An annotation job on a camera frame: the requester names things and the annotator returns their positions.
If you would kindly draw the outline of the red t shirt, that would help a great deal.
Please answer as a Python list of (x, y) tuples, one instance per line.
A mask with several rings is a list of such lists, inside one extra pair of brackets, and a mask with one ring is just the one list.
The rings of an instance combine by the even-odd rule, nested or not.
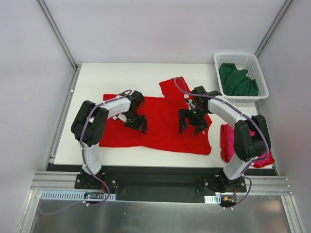
[(188, 126), (183, 133), (179, 133), (179, 109), (186, 109), (184, 94), (179, 87), (188, 90), (183, 78), (162, 81), (159, 83), (162, 97), (145, 97), (144, 106), (138, 114), (144, 115), (148, 130), (139, 132), (125, 126), (121, 120), (107, 121), (100, 147), (127, 148), (143, 146), (147, 148), (181, 153), (209, 155), (211, 146), (208, 131), (195, 134), (195, 128)]
[[(221, 129), (220, 129), (220, 145), (221, 145), (221, 158), (224, 160), (224, 154), (225, 154), (225, 128), (224, 125), (221, 125)], [(255, 168), (262, 168), (262, 167), (266, 167), (269, 165), (272, 165), (275, 162), (272, 153), (269, 153), (269, 156), (267, 159), (259, 161), (259, 162), (254, 162), (252, 164), (252, 167)]]

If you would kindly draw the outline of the white plastic basket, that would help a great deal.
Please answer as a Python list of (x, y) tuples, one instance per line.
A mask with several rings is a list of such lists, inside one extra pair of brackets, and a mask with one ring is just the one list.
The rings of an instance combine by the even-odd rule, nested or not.
[(266, 99), (269, 91), (257, 57), (251, 53), (214, 54), (220, 92), (230, 102), (256, 102)]

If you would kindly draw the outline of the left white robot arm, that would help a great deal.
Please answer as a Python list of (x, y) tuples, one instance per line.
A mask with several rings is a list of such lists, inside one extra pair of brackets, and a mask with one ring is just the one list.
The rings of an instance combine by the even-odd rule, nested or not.
[(88, 174), (86, 183), (91, 188), (97, 189), (103, 183), (103, 177), (98, 174), (102, 168), (99, 142), (103, 138), (107, 121), (115, 118), (123, 121), (128, 128), (146, 133), (147, 119), (138, 114), (144, 101), (142, 93), (126, 90), (100, 103), (89, 100), (82, 103), (71, 125), (71, 132), (79, 143), (83, 159), (82, 170)]

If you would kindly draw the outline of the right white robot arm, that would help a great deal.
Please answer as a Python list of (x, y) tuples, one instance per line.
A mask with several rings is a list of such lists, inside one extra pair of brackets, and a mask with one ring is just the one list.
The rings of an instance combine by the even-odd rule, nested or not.
[(242, 179), (251, 164), (263, 155), (269, 155), (271, 141), (262, 115), (252, 116), (243, 113), (227, 101), (220, 92), (206, 92), (202, 86), (185, 93), (187, 109), (179, 109), (179, 132), (188, 125), (195, 127), (195, 134), (208, 128), (205, 117), (216, 114), (234, 130), (234, 155), (229, 163), (211, 179), (208, 186), (215, 192), (228, 192)]

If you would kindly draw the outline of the folded red t shirt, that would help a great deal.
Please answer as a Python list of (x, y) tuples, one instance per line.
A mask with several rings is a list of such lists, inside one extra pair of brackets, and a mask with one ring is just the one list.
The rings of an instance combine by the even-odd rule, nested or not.
[[(221, 125), (221, 129), (220, 129), (220, 145), (221, 145), (221, 158), (224, 160), (224, 154), (225, 154), (225, 128), (224, 125)], [(272, 165), (275, 162), (272, 153), (269, 153), (269, 156), (267, 159), (259, 161), (259, 162), (254, 162), (252, 164), (252, 167), (255, 168), (262, 168), (262, 167), (266, 167), (269, 165)]]

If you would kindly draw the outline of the green t shirt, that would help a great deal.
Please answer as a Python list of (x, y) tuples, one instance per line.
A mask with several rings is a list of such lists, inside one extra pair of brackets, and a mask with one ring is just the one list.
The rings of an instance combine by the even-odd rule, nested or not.
[(257, 96), (259, 88), (256, 80), (250, 79), (247, 69), (238, 70), (233, 63), (223, 63), (219, 68), (224, 94), (228, 96)]

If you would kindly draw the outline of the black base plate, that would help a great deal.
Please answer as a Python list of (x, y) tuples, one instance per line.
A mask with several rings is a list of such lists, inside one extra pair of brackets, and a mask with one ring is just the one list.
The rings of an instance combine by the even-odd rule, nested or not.
[(220, 168), (103, 166), (96, 177), (81, 171), (76, 189), (100, 190), (116, 195), (117, 200), (202, 203), (216, 191), (245, 193), (244, 178), (225, 181)]

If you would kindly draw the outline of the aluminium rail frame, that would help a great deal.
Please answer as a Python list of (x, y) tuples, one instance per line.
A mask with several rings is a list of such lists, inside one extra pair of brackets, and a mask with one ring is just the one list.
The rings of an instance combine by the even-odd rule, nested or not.
[[(59, 123), (48, 154), (48, 165), (56, 171), (37, 171), (30, 190), (25, 231), (36, 233), (303, 233), (294, 201), (294, 188), (285, 176), (247, 176), (246, 189), (238, 193), (240, 204), (223, 209), (217, 204), (105, 201), (98, 206), (85, 200), (43, 200), (42, 191), (84, 191), (75, 189), (82, 167), (78, 142), (71, 124), (85, 100), (100, 102), (103, 94), (131, 89), (145, 96), (160, 97), (159, 83), (184, 77), (190, 88), (202, 85), (219, 89), (214, 65), (208, 64), (100, 64), (78, 67), (67, 89)], [(212, 115), (208, 156), (176, 153), (145, 147), (101, 148), (103, 166), (222, 168), (219, 130), (223, 120)]]

